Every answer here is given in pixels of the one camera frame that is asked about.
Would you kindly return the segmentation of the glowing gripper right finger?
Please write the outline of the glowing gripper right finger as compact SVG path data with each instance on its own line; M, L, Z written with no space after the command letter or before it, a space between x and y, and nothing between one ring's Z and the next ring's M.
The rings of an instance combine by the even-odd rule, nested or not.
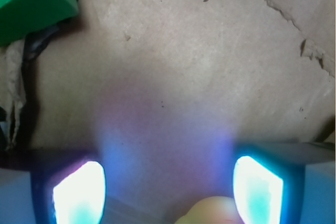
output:
M335 223L335 145L241 143L233 194L243 223Z

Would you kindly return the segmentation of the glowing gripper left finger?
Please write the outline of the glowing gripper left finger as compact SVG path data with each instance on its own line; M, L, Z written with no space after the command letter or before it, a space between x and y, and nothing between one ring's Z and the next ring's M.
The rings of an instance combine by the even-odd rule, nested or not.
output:
M100 223L106 175L83 150L1 152L1 223Z

